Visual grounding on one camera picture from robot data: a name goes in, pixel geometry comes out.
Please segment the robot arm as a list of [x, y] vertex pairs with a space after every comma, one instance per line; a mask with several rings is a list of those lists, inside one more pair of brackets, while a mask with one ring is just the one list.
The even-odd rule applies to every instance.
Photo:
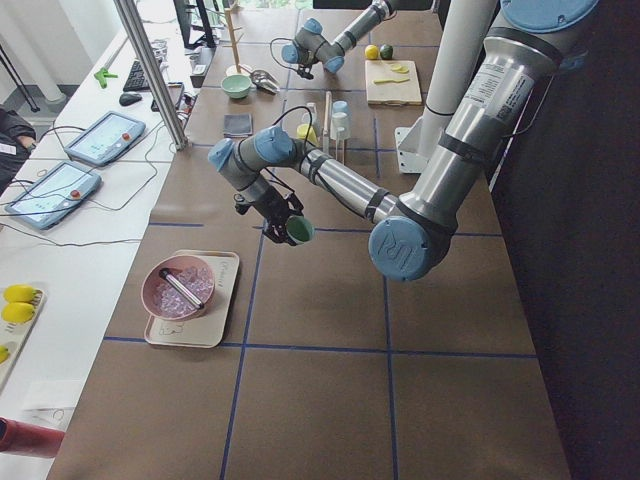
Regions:
[[259, 213], [271, 241], [296, 246], [314, 234], [293, 189], [275, 176], [288, 168], [371, 224], [368, 253], [381, 274], [419, 279], [446, 256], [460, 206], [514, 135], [536, 83], [575, 61], [596, 8], [593, 1], [450, 2], [428, 87], [408, 97], [391, 84], [368, 98], [380, 111], [420, 108], [387, 148], [372, 148], [404, 181], [401, 194], [349, 168], [331, 140], [312, 143], [277, 124], [220, 140], [208, 159], [233, 188], [235, 210]]
[[[372, 2], [331, 42], [323, 36], [321, 24], [310, 18], [282, 48], [281, 57], [295, 65], [302, 78], [313, 77], [311, 68], [315, 64], [335, 73], [357, 41], [391, 18], [398, 5], [397, 1]], [[396, 197], [314, 147], [305, 137], [294, 140], [279, 127], [270, 127], [256, 136], [254, 153], [258, 164], [251, 169], [251, 182], [240, 188], [238, 194], [245, 196], [246, 205], [255, 208], [269, 223], [283, 224], [291, 218], [303, 217], [303, 206], [295, 194], [284, 197], [258, 173], [260, 169], [272, 166], [298, 171], [312, 184], [333, 195], [345, 208], [374, 224], [398, 220], [426, 225], [439, 221], [436, 205], [420, 190], [420, 184]]]

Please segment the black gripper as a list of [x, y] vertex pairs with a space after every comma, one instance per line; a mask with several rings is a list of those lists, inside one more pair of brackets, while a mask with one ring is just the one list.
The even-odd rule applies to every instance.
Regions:
[[276, 244], [295, 246], [289, 235], [286, 220], [303, 217], [304, 205], [296, 195], [283, 196], [265, 179], [256, 179], [246, 188], [234, 194], [235, 209], [244, 215], [253, 207], [266, 220], [263, 235]]
[[311, 67], [305, 65], [298, 65], [296, 68], [296, 74], [306, 80], [313, 80], [314, 75], [311, 73]]

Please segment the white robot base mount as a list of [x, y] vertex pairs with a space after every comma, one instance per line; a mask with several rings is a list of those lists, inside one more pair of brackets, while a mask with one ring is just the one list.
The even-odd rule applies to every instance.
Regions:
[[443, 33], [422, 115], [395, 130], [399, 170], [420, 173], [458, 108], [482, 51], [483, 39], [499, 10], [497, 0], [437, 1]]

